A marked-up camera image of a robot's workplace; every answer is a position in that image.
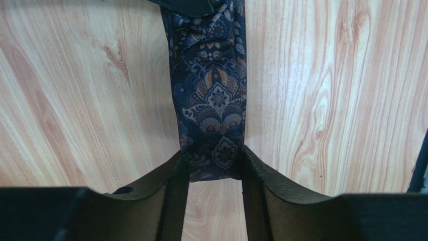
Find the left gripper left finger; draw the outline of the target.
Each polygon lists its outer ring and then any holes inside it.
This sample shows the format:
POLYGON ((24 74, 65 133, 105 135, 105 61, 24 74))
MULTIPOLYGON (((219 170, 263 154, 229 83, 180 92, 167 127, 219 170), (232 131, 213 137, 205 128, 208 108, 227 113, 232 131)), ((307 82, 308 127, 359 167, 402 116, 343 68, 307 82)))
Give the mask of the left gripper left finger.
POLYGON ((107 197, 113 208, 105 240, 181 240, 189 178, 181 152, 107 197))

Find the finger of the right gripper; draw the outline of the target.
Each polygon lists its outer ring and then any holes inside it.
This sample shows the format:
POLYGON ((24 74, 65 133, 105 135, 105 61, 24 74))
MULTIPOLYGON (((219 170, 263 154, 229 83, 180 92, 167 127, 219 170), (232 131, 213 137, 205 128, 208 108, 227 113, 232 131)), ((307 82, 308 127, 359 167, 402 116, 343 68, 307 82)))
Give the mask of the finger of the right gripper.
POLYGON ((189 18, 203 18, 219 13, 220 6, 215 1, 209 0, 149 0, 161 7, 162 16, 178 14, 189 18))

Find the dark paisley tie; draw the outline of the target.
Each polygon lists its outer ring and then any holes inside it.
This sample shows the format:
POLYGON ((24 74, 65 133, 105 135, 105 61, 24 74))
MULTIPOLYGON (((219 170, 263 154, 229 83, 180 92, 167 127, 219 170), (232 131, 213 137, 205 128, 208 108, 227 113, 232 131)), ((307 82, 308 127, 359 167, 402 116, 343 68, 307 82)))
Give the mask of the dark paisley tie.
POLYGON ((201 18, 167 8, 172 99, 190 182, 240 179, 247 101, 244 1, 201 18))

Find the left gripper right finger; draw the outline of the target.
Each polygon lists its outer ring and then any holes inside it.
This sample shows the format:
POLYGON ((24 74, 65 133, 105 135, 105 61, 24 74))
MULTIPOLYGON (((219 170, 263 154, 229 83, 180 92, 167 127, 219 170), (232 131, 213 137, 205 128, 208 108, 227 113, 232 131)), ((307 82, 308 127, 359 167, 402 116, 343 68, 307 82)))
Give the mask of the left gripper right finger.
POLYGON ((242 194, 248 240, 274 240, 267 195, 279 203, 308 205, 331 199, 284 176, 244 146, 242 194))

